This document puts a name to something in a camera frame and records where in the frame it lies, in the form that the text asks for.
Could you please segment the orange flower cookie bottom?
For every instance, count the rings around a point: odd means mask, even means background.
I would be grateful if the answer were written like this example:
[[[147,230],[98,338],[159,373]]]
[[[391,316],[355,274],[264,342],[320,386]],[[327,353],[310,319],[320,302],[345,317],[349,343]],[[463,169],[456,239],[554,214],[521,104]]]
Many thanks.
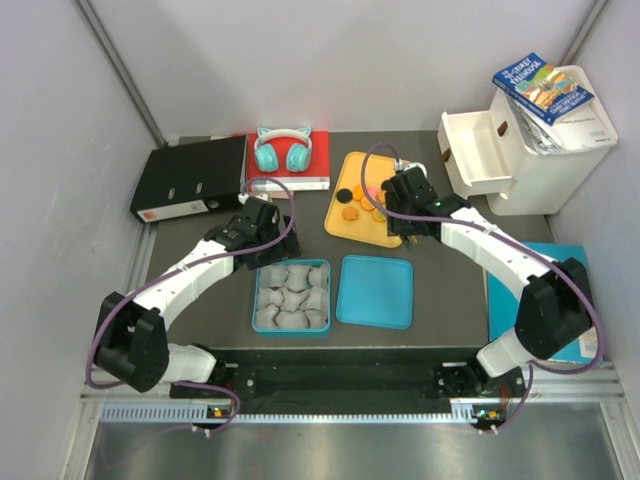
[[[355,221],[359,218],[359,211],[355,207],[347,206],[343,208],[341,215],[346,221]]]

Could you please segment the blue tin lid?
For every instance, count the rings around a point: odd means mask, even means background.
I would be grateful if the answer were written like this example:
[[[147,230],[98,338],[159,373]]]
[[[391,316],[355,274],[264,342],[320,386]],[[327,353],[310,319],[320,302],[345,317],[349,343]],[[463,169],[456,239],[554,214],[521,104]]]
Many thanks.
[[[336,318],[344,324],[406,330],[413,320],[413,265],[365,255],[343,258]]]

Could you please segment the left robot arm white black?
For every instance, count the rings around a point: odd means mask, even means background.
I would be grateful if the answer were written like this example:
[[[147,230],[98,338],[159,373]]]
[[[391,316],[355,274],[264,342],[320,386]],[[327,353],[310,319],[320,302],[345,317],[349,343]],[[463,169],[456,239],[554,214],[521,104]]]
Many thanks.
[[[241,268],[254,270],[300,254],[296,213],[248,197],[225,224],[209,230],[195,247],[159,277],[127,295],[113,292],[102,302],[85,369],[93,368],[144,393],[159,384],[185,384],[205,396],[226,387],[227,374],[213,353],[196,345],[169,343],[167,332],[184,310],[216,283]]]

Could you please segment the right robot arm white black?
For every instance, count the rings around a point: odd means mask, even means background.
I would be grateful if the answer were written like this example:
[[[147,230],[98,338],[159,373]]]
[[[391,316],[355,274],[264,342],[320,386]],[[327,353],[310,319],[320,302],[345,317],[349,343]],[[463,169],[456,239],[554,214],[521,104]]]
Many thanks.
[[[482,347],[466,372],[474,393],[492,394],[507,372],[553,357],[593,328],[595,310],[580,261],[533,251],[462,197],[438,197],[415,164],[396,168],[383,190],[390,234],[434,238],[498,279],[519,302],[514,325]]]

